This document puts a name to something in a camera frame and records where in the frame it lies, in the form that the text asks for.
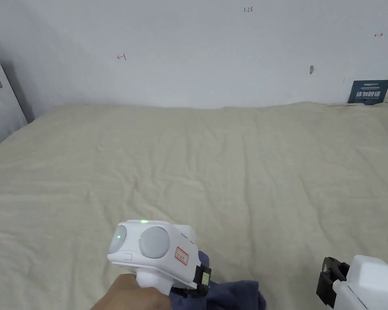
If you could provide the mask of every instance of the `black bracket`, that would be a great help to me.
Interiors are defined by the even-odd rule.
[[[316,295],[320,297],[325,305],[329,305],[332,309],[335,305],[336,293],[333,290],[333,282],[336,280],[346,281],[349,265],[345,262],[332,257],[325,257],[322,264],[322,272],[319,275],[318,287]]]
[[[211,278],[211,269],[207,266],[201,264],[201,266],[197,266],[195,271],[195,276],[193,282],[197,284],[197,289],[179,289],[176,287],[171,288],[171,292],[177,295],[180,295],[184,298],[187,298],[190,295],[193,298],[199,298],[207,296],[209,292],[209,283]]]

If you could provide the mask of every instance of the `red arrow mark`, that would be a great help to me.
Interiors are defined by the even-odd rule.
[[[127,58],[125,57],[125,53],[124,53],[123,56],[118,55],[118,59],[121,59],[122,57],[124,57],[125,60],[127,59]]]

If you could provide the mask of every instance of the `blue sign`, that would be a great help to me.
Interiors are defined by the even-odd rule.
[[[348,103],[375,105],[384,102],[388,80],[354,81]]]

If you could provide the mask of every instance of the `blue fabric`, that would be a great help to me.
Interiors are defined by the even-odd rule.
[[[198,252],[203,265],[209,266],[209,257]],[[265,310],[266,301],[259,292],[256,281],[238,281],[217,284],[210,282],[206,297],[183,298],[171,293],[171,307],[173,310]]]

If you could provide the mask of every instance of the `hand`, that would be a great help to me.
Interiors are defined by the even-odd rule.
[[[140,288],[135,275],[122,274],[91,310],[171,310],[171,301],[153,287]]]

